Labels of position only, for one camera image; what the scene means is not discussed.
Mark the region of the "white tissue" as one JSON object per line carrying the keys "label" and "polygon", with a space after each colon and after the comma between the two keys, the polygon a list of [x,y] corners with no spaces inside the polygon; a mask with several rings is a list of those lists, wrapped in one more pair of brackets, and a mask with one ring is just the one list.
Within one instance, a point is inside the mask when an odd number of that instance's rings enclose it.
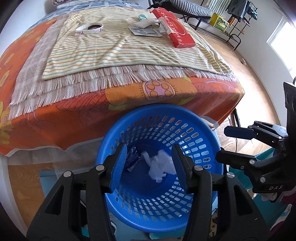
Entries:
{"label": "white tissue", "polygon": [[153,157],[150,157],[148,152],[142,152],[142,157],[149,166],[149,176],[156,183],[161,183],[167,174],[177,174],[172,157],[164,150],[159,150]]}

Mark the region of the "white ring band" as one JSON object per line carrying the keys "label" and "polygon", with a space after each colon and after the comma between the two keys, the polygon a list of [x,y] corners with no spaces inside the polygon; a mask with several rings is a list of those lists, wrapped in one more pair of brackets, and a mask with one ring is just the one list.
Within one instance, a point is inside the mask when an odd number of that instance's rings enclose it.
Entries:
{"label": "white ring band", "polygon": [[101,32],[103,29],[104,29],[104,25],[100,23],[84,24],[84,25],[80,25],[75,30],[75,34],[77,35],[96,34]]}

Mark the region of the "red cardboard box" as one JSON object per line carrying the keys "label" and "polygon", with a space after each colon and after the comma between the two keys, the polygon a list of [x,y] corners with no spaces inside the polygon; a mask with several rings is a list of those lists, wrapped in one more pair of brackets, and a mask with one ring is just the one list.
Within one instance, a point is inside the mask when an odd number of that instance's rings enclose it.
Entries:
{"label": "red cardboard box", "polygon": [[149,12],[158,19],[159,25],[171,39],[175,48],[192,48],[196,46],[194,39],[172,12],[164,8],[151,8]]}

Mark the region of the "silver printed sachet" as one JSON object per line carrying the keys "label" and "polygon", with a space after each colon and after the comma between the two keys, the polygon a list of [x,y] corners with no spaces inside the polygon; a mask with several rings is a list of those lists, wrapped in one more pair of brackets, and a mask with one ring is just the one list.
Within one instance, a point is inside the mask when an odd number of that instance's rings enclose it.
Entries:
{"label": "silver printed sachet", "polygon": [[162,37],[162,34],[155,30],[154,28],[138,28],[138,27],[128,27],[128,29],[135,36],[146,36],[146,37]]}

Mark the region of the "teal patterned wrapper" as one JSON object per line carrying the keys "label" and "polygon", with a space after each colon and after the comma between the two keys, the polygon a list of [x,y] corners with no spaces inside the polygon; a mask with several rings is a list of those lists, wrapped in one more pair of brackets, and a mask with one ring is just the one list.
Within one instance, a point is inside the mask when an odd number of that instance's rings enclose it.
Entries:
{"label": "teal patterned wrapper", "polygon": [[144,14],[139,15],[138,18],[140,21],[147,20],[147,17]]}

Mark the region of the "blue snack wrapper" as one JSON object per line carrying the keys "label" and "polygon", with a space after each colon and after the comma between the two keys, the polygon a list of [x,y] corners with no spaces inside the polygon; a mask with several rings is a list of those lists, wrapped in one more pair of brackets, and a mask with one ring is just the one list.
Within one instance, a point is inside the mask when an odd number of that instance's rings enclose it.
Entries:
{"label": "blue snack wrapper", "polygon": [[133,146],[127,154],[127,158],[125,161],[125,169],[128,172],[132,172],[140,159],[141,153],[139,151],[138,146]]}

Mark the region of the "white tube package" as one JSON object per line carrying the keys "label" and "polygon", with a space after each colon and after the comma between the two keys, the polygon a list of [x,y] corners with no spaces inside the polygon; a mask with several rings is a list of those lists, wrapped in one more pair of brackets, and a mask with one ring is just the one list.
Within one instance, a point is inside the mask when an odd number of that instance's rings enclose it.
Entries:
{"label": "white tube package", "polygon": [[159,21],[157,19],[142,19],[141,21],[135,23],[134,25],[138,28],[144,29],[158,23]]}

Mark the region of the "blue plastic mesh basket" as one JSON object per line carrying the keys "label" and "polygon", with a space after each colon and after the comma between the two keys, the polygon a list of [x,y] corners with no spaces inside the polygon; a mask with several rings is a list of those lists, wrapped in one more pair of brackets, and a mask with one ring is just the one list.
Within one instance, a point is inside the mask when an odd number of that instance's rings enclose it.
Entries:
{"label": "blue plastic mesh basket", "polygon": [[216,133],[196,114],[171,104],[136,108],[119,119],[99,147],[96,164],[126,144],[127,154],[118,187],[106,195],[110,212],[143,232],[172,232],[187,225],[192,195],[181,187],[172,160],[179,145],[193,164],[221,174],[215,159]]}

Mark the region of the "orange floral bedspread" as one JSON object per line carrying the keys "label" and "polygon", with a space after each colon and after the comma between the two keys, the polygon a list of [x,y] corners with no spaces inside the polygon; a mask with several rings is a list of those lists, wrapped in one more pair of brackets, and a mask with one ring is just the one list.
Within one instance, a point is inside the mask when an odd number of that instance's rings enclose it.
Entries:
{"label": "orange floral bedspread", "polygon": [[152,103],[179,105],[220,124],[244,95],[238,80],[184,76],[90,92],[10,119],[17,75],[30,51],[49,28],[49,21],[25,32],[1,56],[2,155],[42,147],[65,150],[74,144],[103,137],[127,111]]}

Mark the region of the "window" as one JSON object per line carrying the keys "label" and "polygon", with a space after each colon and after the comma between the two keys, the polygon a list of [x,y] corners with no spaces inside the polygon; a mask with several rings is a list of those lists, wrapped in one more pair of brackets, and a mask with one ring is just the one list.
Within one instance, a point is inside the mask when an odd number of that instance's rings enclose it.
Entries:
{"label": "window", "polygon": [[295,78],[295,26],[281,20],[266,42]]}

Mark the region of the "pink plaid fringed blanket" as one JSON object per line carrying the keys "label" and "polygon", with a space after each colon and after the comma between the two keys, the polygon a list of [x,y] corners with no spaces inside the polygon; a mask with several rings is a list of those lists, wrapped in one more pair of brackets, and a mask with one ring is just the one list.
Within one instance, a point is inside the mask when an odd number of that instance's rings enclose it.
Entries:
{"label": "pink plaid fringed blanket", "polygon": [[179,66],[126,65],[102,67],[53,79],[43,80],[48,57],[57,42],[62,25],[70,14],[49,21],[49,28],[30,51],[21,67],[10,102],[10,119],[53,103],[99,90],[141,81],[196,76],[236,82],[233,72],[214,74]]}

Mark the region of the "dark hanging jacket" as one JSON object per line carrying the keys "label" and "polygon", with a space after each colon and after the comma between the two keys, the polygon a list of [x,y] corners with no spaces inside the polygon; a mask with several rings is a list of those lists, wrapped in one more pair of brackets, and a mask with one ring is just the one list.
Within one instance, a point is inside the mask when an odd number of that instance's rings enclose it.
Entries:
{"label": "dark hanging jacket", "polygon": [[241,22],[249,8],[249,5],[250,1],[248,0],[231,0],[229,6],[227,7],[227,13]]}

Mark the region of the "green striped hanging towel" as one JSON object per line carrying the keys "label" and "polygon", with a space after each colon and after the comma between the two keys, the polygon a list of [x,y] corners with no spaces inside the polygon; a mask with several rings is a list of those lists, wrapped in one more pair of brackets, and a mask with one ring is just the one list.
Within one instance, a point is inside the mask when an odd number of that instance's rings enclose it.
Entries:
{"label": "green striped hanging towel", "polygon": [[208,0],[205,6],[213,13],[221,16],[229,6],[230,2],[231,0]]}

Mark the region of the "black folding chair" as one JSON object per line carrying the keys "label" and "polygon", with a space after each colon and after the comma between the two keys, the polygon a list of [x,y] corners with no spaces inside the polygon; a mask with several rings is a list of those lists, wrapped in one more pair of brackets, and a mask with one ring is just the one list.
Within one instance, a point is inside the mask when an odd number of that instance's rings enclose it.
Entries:
{"label": "black folding chair", "polygon": [[203,20],[210,20],[211,17],[199,17],[199,16],[191,16],[191,15],[185,15],[184,13],[182,13],[181,11],[175,9],[172,5],[171,5],[171,1],[172,0],[162,0],[162,1],[148,1],[149,2],[149,7],[148,9],[152,9],[152,8],[164,8],[167,11],[171,11],[172,13],[175,14],[179,14],[182,15],[182,19],[188,23],[188,20],[190,18],[194,18],[198,20],[198,23],[195,26],[195,30],[197,30],[197,28],[199,27],[201,21]]}

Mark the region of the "striped chair cushion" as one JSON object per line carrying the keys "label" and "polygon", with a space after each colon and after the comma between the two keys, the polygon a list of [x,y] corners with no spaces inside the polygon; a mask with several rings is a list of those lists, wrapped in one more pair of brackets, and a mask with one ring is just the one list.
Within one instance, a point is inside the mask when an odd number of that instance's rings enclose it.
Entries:
{"label": "striped chair cushion", "polygon": [[196,3],[192,3],[187,0],[172,0],[171,5],[184,13],[185,15],[191,15],[191,16],[199,16],[199,17],[211,17],[213,15],[213,12],[209,10],[208,8],[205,8],[203,6],[200,6]]}

